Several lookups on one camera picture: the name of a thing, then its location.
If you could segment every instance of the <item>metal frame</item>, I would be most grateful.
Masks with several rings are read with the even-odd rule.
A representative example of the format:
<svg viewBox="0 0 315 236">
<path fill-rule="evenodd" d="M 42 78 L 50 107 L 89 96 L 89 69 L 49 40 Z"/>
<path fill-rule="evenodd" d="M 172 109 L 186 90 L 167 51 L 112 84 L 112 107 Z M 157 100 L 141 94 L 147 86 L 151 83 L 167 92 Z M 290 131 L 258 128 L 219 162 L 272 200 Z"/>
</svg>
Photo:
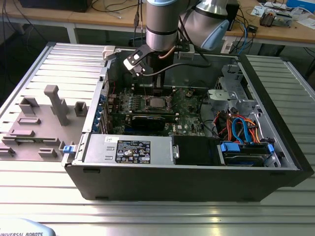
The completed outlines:
<svg viewBox="0 0 315 236">
<path fill-rule="evenodd" d="M 56 26 L 64 27 L 67 29 L 68 37 L 70 43 L 77 44 L 79 43 L 78 35 L 76 29 L 90 29 L 90 30 L 112 30 L 112 31 L 122 31 L 122 32 L 133 32 L 133 27 L 121 27 L 121 26 L 104 26 L 104 25 L 94 25 L 94 24 L 82 24 L 82 23 L 71 23 L 71 22 L 57 22 L 57 21 L 46 21 L 46 20 L 33 20 L 29 21 L 34 25 L 44 25 L 44 26 Z M 19 23 L 19 24 L 28 24 L 27 20 L 24 18 L 11 17 L 10 22 Z M 224 36 L 224 44 L 221 49 L 221 53 L 228 54 L 233 45 L 233 42 L 238 41 L 241 37 L 237 36 Z M 272 39 L 263 39 L 255 38 L 253 40 L 255 43 L 265 43 L 265 44 L 276 44 L 276 45 L 286 45 L 286 46 L 295 46 L 295 47 L 315 47 L 315 43 L 302 43 L 302 42 L 292 42 L 292 41 L 278 41 Z"/>
</svg>

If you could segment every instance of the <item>table leg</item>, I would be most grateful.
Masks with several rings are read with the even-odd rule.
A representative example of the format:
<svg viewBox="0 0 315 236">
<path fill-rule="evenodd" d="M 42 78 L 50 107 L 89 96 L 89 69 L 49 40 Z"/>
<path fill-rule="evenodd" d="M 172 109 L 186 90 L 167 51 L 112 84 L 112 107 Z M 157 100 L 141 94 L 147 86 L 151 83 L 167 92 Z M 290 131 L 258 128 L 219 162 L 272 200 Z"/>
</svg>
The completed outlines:
<svg viewBox="0 0 315 236">
<path fill-rule="evenodd" d="M 65 27 L 67 28 L 68 31 L 70 43 L 74 44 L 79 43 L 78 35 L 74 24 L 66 24 Z"/>
<path fill-rule="evenodd" d="M 221 49 L 221 53 L 229 54 L 231 51 L 231 47 L 233 45 L 233 42 L 236 40 L 236 37 L 233 36 L 225 36 L 224 37 L 224 43 Z"/>
</svg>

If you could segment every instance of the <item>side panel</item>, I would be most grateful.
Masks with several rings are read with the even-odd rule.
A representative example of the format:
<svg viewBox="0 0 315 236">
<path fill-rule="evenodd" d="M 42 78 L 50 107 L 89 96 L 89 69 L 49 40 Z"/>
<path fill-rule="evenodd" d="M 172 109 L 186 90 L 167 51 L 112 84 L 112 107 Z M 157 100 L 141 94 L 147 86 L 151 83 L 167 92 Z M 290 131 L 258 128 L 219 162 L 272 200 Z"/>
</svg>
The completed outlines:
<svg viewBox="0 0 315 236">
<path fill-rule="evenodd" d="M 256 99 L 262 106 L 261 108 L 268 114 L 294 164 L 302 171 L 301 175 L 289 185 L 295 186 L 313 175 L 314 171 L 246 56 L 241 56 L 241 66 L 246 79 L 255 90 Z"/>
<path fill-rule="evenodd" d="M 300 171 L 67 166 L 82 196 L 118 201 L 261 201 Z"/>
</svg>

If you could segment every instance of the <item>blue box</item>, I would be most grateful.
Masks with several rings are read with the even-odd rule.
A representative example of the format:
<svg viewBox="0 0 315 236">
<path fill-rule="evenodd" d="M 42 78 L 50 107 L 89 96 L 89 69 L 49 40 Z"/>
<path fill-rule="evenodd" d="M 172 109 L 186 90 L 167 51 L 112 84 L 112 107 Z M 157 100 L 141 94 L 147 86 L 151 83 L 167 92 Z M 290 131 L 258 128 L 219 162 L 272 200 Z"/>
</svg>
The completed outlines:
<svg viewBox="0 0 315 236">
<path fill-rule="evenodd" d="M 315 2 L 312 0 L 287 0 L 286 5 L 288 7 L 302 7 L 315 13 Z"/>
</svg>

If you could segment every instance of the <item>metal slotted table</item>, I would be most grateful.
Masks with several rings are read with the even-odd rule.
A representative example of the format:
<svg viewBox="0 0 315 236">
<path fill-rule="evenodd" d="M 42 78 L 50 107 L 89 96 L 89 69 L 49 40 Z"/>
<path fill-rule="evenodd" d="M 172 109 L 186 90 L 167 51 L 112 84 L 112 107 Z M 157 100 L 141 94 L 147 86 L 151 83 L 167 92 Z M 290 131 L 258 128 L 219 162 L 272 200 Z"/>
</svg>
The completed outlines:
<svg viewBox="0 0 315 236">
<path fill-rule="evenodd" d="M 89 105 L 103 66 L 102 46 L 47 46 L 0 109 L 5 135 L 32 94 L 48 104 L 43 90 L 60 86 L 60 98 Z M 311 165 L 315 165 L 314 91 L 288 62 L 248 57 Z M 68 235 L 314 235 L 315 181 L 281 188 L 260 203 L 88 201 L 59 162 L 1 161 L 0 217 L 19 217 Z"/>
</svg>

